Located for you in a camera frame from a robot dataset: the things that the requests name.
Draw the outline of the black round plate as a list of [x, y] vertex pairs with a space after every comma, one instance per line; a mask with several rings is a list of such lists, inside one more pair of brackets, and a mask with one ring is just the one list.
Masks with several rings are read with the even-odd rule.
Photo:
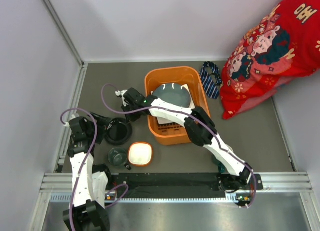
[[125, 118], [113, 118], [106, 126], [104, 139], [113, 146], [125, 144], [132, 136], [132, 125]]

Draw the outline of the blue-grey round plate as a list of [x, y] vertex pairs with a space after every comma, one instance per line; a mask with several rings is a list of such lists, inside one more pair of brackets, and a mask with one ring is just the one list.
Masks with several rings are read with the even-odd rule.
[[191, 95], [189, 91], [178, 83], [164, 83], [156, 88], [155, 91], [152, 92], [152, 95], [164, 102], [182, 108], [189, 108], [191, 105]]

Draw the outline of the black base bar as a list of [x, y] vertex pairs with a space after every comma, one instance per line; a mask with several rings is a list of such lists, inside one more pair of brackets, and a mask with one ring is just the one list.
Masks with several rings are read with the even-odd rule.
[[254, 181], [241, 186], [229, 174], [220, 173], [118, 173], [106, 186], [109, 191], [126, 183], [125, 199], [222, 198], [225, 191], [254, 189]]

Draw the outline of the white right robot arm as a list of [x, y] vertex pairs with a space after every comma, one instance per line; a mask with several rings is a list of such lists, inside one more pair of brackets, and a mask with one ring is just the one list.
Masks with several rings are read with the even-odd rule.
[[253, 169], [225, 144], [214, 122], [202, 107], [179, 107], [153, 95], [145, 97], [134, 88], [115, 93], [122, 99], [121, 108], [131, 120], [149, 115], [167, 119], [184, 127], [193, 144], [206, 148], [225, 166], [229, 173], [229, 180], [233, 181], [237, 188], [245, 189], [253, 182], [251, 190], [254, 193], [257, 191], [257, 179]]

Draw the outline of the blue striped necktie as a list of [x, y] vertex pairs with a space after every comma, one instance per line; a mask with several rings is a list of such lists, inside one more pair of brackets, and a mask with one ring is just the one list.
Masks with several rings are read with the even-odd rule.
[[205, 61], [200, 69], [199, 76], [207, 97], [216, 100], [220, 96], [220, 86], [223, 82], [218, 66], [214, 62]]

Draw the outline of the white square bowl orange rim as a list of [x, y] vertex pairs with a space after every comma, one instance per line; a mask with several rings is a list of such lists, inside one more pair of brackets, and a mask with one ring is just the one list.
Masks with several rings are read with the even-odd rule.
[[152, 159], [153, 148], [147, 142], [135, 142], [128, 149], [128, 161], [134, 166], [148, 166]]

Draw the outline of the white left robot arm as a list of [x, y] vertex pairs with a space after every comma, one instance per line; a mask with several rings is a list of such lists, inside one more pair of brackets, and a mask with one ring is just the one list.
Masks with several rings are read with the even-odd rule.
[[70, 231], [109, 231], [105, 191], [113, 185], [114, 178], [105, 164], [94, 165], [97, 123], [75, 113], [64, 125], [71, 129], [67, 154], [72, 168], [72, 193], [63, 221]]

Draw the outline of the green mug white inside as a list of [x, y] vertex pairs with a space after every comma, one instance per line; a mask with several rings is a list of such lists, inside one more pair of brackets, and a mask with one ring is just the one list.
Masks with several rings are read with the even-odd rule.
[[223, 174], [226, 172], [226, 167], [214, 155], [211, 156], [211, 160], [217, 166], [218, 172], [220, 174]]

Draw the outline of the red patterned cloth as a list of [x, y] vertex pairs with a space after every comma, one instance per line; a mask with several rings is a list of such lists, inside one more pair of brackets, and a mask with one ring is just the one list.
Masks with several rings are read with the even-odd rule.
[[222, 117], [228, 120], [320, 67], [320, 0], [282, 0], [250, 29], [222, 72]]

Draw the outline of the orange plastic bin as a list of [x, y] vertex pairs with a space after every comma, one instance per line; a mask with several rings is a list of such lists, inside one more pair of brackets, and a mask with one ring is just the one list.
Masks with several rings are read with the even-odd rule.
[[[150, 95], [160, 85], [167, 83], [188, 85], [193, 103], [202, 107], [209, 116], [211, 115], [200, 75], [194, 68], [178, 66], [150, 71], [144, 78], [145, 94]], [[176, 123], [160, 125], [157, 118], [153, 116], [148, 116], [147, 120], [149, 130], [158, 143], [169, 146], [191, 142], [184, 127]]]

